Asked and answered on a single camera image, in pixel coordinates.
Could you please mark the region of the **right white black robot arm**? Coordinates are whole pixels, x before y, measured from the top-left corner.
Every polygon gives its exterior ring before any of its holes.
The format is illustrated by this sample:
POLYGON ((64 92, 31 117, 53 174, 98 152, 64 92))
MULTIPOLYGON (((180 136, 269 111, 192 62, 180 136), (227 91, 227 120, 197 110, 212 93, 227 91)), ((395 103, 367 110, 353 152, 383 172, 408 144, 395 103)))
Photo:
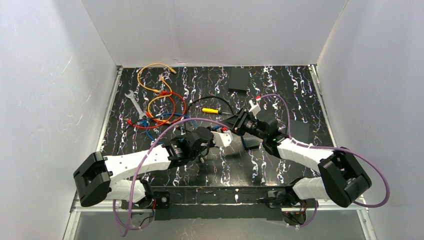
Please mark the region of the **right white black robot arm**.
POLYGON ((290 160, 319 174, 314 178, 297 178, 276 196, 284 204, 302 200, 331 200, 346 208, 372 186, 372 181, 356 157, 346 148, 323 149, 296 141, 280 131, 274 116, 256 118, 246 109, 222 121, 232 133, 245 133, 262 140, 265 151, 279 159, 290 160))

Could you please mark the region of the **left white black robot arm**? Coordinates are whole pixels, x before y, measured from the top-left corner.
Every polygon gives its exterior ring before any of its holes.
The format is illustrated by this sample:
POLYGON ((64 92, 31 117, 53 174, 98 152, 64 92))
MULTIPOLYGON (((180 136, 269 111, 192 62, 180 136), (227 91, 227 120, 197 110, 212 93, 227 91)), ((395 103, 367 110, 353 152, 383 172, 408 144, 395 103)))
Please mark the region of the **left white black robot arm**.
POLYGON ((80 205, 91 207, 104 200, 125 200, 140 204, 153 197, 146 180, 137 177, 187 165, 213 143, 214 135, 206 127, 143 150, 124 155, 104 156, 91 153, 73 173, 80 205))

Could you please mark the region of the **black box at back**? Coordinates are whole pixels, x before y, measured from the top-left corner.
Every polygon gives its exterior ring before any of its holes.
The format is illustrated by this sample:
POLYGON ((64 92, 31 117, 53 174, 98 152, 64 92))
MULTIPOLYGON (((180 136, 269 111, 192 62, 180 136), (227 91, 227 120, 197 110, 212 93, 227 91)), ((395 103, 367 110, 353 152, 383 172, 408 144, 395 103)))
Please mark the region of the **black box at back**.
POLYGON ((246 93, 250 80, 249 69, 245 67, 231 67, 228 81, 228 91, 246 93))

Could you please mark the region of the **aluminium front rail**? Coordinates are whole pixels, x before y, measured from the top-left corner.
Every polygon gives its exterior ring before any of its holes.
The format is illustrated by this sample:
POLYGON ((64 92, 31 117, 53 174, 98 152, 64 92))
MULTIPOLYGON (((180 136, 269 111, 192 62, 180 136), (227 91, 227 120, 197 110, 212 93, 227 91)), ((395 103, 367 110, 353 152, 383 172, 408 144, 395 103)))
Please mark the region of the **aluminium front rail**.
POLYGON ((101 197, 98 193, 76 199, 75 211, 109 211, 146 213, 156 210, 156 219, 267 219, 288 221, 293 227, 305 224, 319 210, 342 211, 331 200, 306 199, 296 203, 284 200, 273 186, 155 186, 145 199, 136 203, 101 197))

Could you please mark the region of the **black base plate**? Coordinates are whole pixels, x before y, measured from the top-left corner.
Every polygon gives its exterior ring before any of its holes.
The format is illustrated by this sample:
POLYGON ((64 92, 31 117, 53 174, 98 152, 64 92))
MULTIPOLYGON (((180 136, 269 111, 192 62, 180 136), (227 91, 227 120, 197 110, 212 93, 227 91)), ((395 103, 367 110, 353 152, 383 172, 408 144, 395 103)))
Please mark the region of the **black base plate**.
POLYGON ((155 201, 156 219, 266 219, 304 223, 313 213, 313 199, 290 202, 284 187, 275 186, 154 186, 152 196, 133 205, 140 212, 155 201))

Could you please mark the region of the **silver open-end wrench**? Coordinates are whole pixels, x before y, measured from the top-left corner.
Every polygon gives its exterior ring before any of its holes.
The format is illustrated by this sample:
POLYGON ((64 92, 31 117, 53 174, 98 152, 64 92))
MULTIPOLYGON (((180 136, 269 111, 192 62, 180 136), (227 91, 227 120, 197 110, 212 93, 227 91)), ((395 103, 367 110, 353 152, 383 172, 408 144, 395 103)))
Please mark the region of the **silver open-end wrench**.
POLYGON ((124 94, 128 99, 130 99, 130 101, 132 102, 132 104, 134 105, 137 113, 138 113, 138 118, 141 120, 147 119, 148 116, 146 115, 146 113, 141 109, 140 105, 138 104, 137 100, 135 99, 135 93, 132 90, 129 90, 128 93, 124 94))

